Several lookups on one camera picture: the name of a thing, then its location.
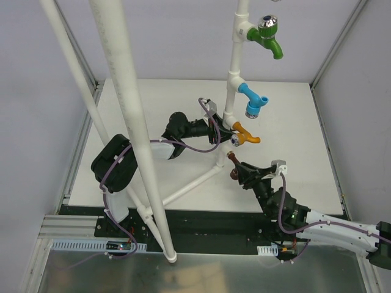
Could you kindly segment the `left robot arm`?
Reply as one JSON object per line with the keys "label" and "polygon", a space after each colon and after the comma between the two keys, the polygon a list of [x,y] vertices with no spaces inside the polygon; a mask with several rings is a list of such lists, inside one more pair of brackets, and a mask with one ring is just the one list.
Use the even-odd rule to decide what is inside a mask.
{"label": "left robot arm", "polygon": [[[234,130],[226,126],[215,111],[206,113],[201,119],[189,120],[182,112],[173,113],[159,140],[151,140],[153,153],[164,159],[175,159],[185,149],[199,153],[214,151],[222,143],[233,139]],[[184,142],[184,139],[206,137],[212,145],[209,149],[198,149]],[[110,219],[108,230],[115,237],[128,233],[128,208],[115,204],[114,196],[123,192],[139,168],[136,146],[123,134],[116,134],[92,161],[90,169],[103,193],[106,217]]]}

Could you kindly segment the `brown water faucet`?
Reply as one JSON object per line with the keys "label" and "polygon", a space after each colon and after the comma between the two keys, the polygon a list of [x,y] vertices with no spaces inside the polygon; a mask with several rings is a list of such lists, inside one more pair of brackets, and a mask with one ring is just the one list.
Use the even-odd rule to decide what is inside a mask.
{"label": "brown water faucet", "polygon": [[240,163],[240,161],[236,158],[236,155],[234,152],[230,151],[227,153],[227,158],[233,163],[233,169],[230,172],[230,177],[234,181],[239,180],[239,171],[237,168],[237,165]]}

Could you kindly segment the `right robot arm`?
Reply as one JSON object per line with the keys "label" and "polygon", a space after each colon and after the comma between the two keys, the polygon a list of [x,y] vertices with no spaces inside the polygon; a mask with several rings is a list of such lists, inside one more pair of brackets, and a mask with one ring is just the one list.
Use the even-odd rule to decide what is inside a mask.
{"label": "right robot arm", "polygon": [[234,176],[244,190],[252,190],[264,215],[275,220],[275,234],[282,241],[296,236],[350,250],[370,264],[390,269],[390,223],[351,222],[301,205],[287,191],[288,167],[283,160],[260,168],[236,162]]}

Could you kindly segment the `white PVC pipe frame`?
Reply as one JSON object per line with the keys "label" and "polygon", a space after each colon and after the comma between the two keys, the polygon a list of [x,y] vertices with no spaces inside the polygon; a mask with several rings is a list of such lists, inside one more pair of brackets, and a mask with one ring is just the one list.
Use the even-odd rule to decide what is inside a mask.
{"label": "white PVC pipe frame", "polygon": [[[109,137],[106,128],[84,79],[81,66],[56,10],[54,1],[41,1],[40,4],[53,28],[100,138],[104,144],[107,144]],[[131,42],[126,26],[123,3],[122,1],[91,1],[90,7],[100,35],[130,142],[139,165],[152,214],[148,215],[146,207],[140,202],[132,188],[128,187],[126,192],[136,205],[142,220],[162,248],[166,259],[170,263],[175,263],[177,261],[177,253],[174,249],[164,204],[158,190],[152,149],[137,85],[137,74],[131,52]]]}

